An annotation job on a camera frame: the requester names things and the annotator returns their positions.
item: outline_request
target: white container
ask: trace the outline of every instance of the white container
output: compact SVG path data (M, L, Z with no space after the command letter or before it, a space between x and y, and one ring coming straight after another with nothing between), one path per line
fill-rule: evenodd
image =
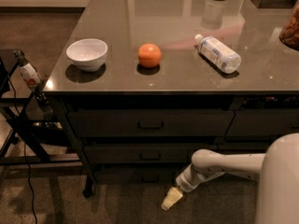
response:
M94 72L106 60L107 44L99 39L82 39L71 44L66 50L66 55L78 69Z
M223 73L233 73L241 64L241 57L213 36L196 35L198 51L214 63Z

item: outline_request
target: white bottle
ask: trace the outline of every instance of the white bottle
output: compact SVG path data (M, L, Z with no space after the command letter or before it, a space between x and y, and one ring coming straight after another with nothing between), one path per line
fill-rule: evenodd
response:
M213 36L196 35L198 51L214 63L223 73L233 73L241 64L241 57Z

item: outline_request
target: white robotic arm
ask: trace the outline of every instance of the white robotic arm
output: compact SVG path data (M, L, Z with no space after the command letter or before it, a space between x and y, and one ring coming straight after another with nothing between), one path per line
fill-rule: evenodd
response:
M259 180L255 224L299 223L299 133L276 140L265 154L221 155L198 150L176 179L162 208L168 210L202 183L225 173Z

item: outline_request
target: glass jar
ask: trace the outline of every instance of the glass jar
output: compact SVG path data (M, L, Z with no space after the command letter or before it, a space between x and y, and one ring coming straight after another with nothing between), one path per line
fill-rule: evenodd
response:
M288 47L299 50L299 5L292 10L292 16L282 28L279 38Z

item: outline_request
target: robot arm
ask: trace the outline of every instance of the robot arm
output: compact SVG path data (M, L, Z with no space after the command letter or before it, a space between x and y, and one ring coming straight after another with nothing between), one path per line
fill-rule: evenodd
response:
M162 208L168 210L203 182L215 179L225 173L257 180L262 169L264 154L222 155L200 149L192 155L192 163L176 178L177 187L171 188L164 199Z

